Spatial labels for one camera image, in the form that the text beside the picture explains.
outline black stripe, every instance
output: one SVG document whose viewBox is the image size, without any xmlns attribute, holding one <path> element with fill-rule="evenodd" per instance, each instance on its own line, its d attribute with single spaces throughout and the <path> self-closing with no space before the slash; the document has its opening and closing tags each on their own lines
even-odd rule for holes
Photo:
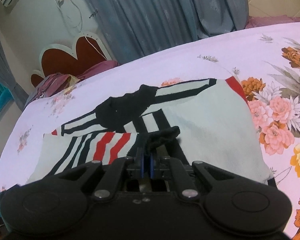
<svg viewBox="0 0 300 240">
<path fill-rule="evenodd" d="M 142 117 L 138 117 L 132 121 L 136 132 L 148 132 L 145 122 L 143 121 Z"/>
<path fill-rule="evenodd" d="M 86 113 L 86 114 L 84 114 L 84 115 L 82 115 L 82 116 L 79 116 L 79 117 L 77 117 L 76 119 L 73 119 L 73 120 L 71 120 L 71 121 L 69 121 L 69 122 L 66 122 L 65 124 L 70 124 L 70 123 L 72 123 L 72 122 L 79 121 L 79 120 L 81 120 L 81 119 L 83 119 L 83 118 L 85 118 L 85 117 L 87 117 L 87 116 L 89 116 L 89 115 L 91 115 L 91 114 L 94 114 L 94 115 L 96 116 L 96 110 L 93 109 L 92 111 L 90 111 L 90 112 L 88 112 L 88 113 Z"/>
<path fill-rule="evenodd" d="M 95 124 L 99 124 L 99 123 L 97 122 L 97 119 L 90 120 L 90 121 L 88 121 L 88 122 L 86 122 L 86 123 L 84 123 L 84 124 L 78 125 L 78 126 L 73 127 L 73 128 L 64 129 L 64 133 L 66 133 L 66 134 L 72 134 L 72 133 L 74 133 L 74 132 L 82 131 L 82 130 L 84 130 L 84 129 L 87 129 L 87 128 L 89 128 L 90 126 L 95 125 Z"/>
<path fill-rule="evenodd" d="M 122 127 L 118 127 L 115 132 L 117 133 L 126 133 L 127 131 L 125 130 L 125 128 L 122 126 Z"/>
<path fill-rule="evenodd" d="M 159 130 L 163 130 L 163 129 L 167 129 L 167 128 L 171 127 L 167 118 L 165 117 L 162 109 L 160 109 L 156 112 L 153 112 L 152 115 L 154 117 L 155 122 L 157 123 Z M 171 157 L 178 158 L 179 160 L 181 160 L 181 162 L 183 164 L 189 165 L 189 162 L 188 162 L 185 154 L 183 153 L 177 139 L 173 139 L 171 142 L 166 143 L 165 147 L 167 149 L 168 154 Z"/>
<path fill-rule="evenodd" d="M 86 142 L 84 143 L 84 146 L 82 148 L 82 151 L 80 153 L 80 157 L 79 157 L 79 160 L 78 160 L 78 166 L 87 162 L 87 156 L 88 156 L 88 152 L 90 150 L 90 143 L 94 138 L 97 137 L 97 135 L 99 133 L 100 132 L 92 133 L 91 137 L 88 140 L 86 140 Z"/>
<path fill-rule="evenodd" d="M 275 179 L 272 178 L 272 179 L 268 179 L 268 185 L 271 186 L 271 187 L 275 187 L 277 188 L 277 184 L 275 182 Z"/>
<path fill-rule="evenodd" d="M 74 153 L 74 155 L 73 155 L 71 161 L 68 163 L 68 165 L 66 166 L 66 168 L 65 168 L 64 170 L 68 170 L 68 169 L 71 169 L 71 168 L 72 168 L 72 166 L 73 166 L 73 164 L 74 164 L 74 160 L 75 160 L 75 158 L 76 158 L 78 152 L 80 151 L 80 149 L 81 149 L 81 147 L 82 147 L 82 144 L 83 144 L 83 142 L 85 141 L 85 139 L 86 139 L 87 136 L 88 136 L 88 135 L 86 134 L 86 135 L 83 135 L 83 136 L 81 137 L 81 141 L 80 141 L 80 143 L 79 143 L 79 146 L 77 147 L 77 149 L 76 149 L 76 151 L 75 151 L 75 153 Z"/>
<path fill-rule="evenodd" d="M 65 135 L 65 125 L 61 125 L 61 136 Z"/>
<path fill-rule="evenodd" d="M 78 127 L 84 127 L 87 123 L 89 123 L 89 122 L 91 122 L 91 121 L 94 121 L 95 123 L 93 123 L 93 124 L 97 124 L 97 122 L 96 122 L 96 113 L 95 113 L 95 111 L 96 110 L 92 110 L 91 112 L 89 112 L 89 113 L 86 113 L 86 114 L 84 114 L 84 115 L 82 115 L 82 116 L 80 116 L 80 117 L 78 117 L 78 118 L 76 118 L 76 119 L 73 119 L 73 120 L 71 120 L 71 121 L 69 121 L 69 122 L 66 122 L 66 123 L 64 123 L 63 125 L 61 125 L 61 136 L 63 136 L 65 133 L 66 134 L 71 134 L 71 133 L 73 133 L 74 131 L 78 131 L 78 130 L 82 130 L 82 129 L 78 129 Z M 68 125 L 68 124 L 71 124 L 71 123 L 74 123 L 74 122 L 76 122 L 76 121 L 79 121 L 79 120 L 81 120 L 81 119 L 83 119 L 83 118 L 85 118 L 85 117 L 87 117 L 87 116 L 89 116 L 89 115 L 94 115 L 94 119 L 92 119 L 92 120 L 90 120 L 90 121 L 88 121 L 88 122 L 86 122 L 86 123 L 84 123 L 84 124 L 82 124 L 82 125 L 79 125 L 79 126 L 75 126 L 75 127 L 73 127 L 73 128 L 69 128 L 69 129 L 66 129 L 65 128 L 65 126 L 66 125 Z"/>
<path fill-rule="evenodd" d="M 71 139 L 71 142 L 68 146 L 68 149 L 66 150 L 65 154 L 63 155 L 63 157 L 56 163 L 56 165 L 53 166 L 53 168 L 51 169 L 51 171 L 47 174 L 47 176 L 50 176 L 50 175 L 54 175 L 57 170 L 60 168 L 61 164 L 68 158 L 68 156 L 70 155 L 73 147 L 74 147 L 74 144 L 77 140 L 77 137 L 72 137 Z"/>
<path fill-rule="evenodd" d="M 190 90 L 185 90 L 185 91 L 181 91 L 181 92 L 177 92 L 177 93 L 162 95 L 162 96 L 156 96 L 155 97 L 155 104 L 160 104 L 160 103 L 163 103 L 163 102 L 174 101 L 174 100 L 178 100 L 178 99 L 182 99 L 182 98 L 196 96 L 200 92 L 204 91 L 205 89 L 215 85 L 216 82 L 217 82 L 216 79 L 210 78 L 209 79 L 209 84 L 206 84 L 202 87 L 195 88 L 195 89 L 190 89 Z"/>
</svg>

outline gray curtain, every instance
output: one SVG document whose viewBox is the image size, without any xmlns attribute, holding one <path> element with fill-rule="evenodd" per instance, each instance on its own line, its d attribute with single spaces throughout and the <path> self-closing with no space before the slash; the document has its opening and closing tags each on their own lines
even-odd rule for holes
<svg viewBox="0 0 300 240">
<path fill-rule="evenodd" d="M 86 0 L 120 63 L 245 28 L 248 0 Z"/>
<path fill-rule="evenodd" d="M 0 84 L 9 89 L 14 101 L 21 111 L 24 109 L 24 105 L 27 101 L 28 94 L 22 87 L 16 82 L 13 74 L 9 68 L 6 56 L 3 52 L 0 42 Z"/>
</svg>

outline metal screw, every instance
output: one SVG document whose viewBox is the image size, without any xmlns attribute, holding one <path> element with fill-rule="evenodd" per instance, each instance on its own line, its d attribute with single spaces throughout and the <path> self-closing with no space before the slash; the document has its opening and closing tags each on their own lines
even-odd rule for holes
<svg viewBox="0 0 300 240">
<path fill-rule="evenodd" d="M 100 189 L 100 190 L 97 190 L 94 195 L 97 197 L 97 198 L 106 198 L 106 197 L 109 197 L 110 196 L 110 192 L 107 191 L 106 189 Z"/>
<path fill-rule="evenodd" d="M 182 195 L 187 198 L 192 198 L 192 197 L 196 197 L 198 195 L 198 192 L 194 189 L 185 189 L 182 192 Z"/>
<path fill-rule="evenodd" d="M 134 200 L 132 200 L 132 202 L 135 204 L 141 204 L 141 200 L 138 200 L 138 199 L 134 199 Z"/>
</svg>

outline pink blanket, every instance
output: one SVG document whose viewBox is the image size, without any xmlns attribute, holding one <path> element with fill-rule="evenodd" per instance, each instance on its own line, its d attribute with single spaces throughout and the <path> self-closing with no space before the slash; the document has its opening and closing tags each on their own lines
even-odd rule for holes
<svg viewBox="0 0 300 240">
<path fill-rule="evenodd" d="M 69 86 L 117 66 L 119 66 L 117 61 L 106 60 L 92 66 L 77 77 L 62 73 L 51 74 L 41 81 L 35 91 L 29 96 L 25 108 L 29 103 L 39 98 L 51 97 Z"/>
<path fill-rule="evenodd" d="M 269 26 L 280 23 L 296 23 L 300 22 L 300 17 L 288 17 L 287 15 L 273 17 L 252 17 L 249 16 L 246 29 L 254 27 Z"/>
</svg>

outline heart-shaped headboard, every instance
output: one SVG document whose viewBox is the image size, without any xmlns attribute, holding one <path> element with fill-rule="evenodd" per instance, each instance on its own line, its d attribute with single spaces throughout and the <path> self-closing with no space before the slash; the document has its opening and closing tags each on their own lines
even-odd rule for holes
<svg viewBox="0 0 300 240">
<path fill-rule="evenodd" d="M 41 70 L 33 71 L 31 83 L 36 87 L 45 77 L 57 72 L 77 76 L 104 60 L 111 60 L 111 57 L 100 38 L 95 33 L 79 33 L 74 38 L 72 49 L 51 44 L 41 51 Z"/>
</svg>

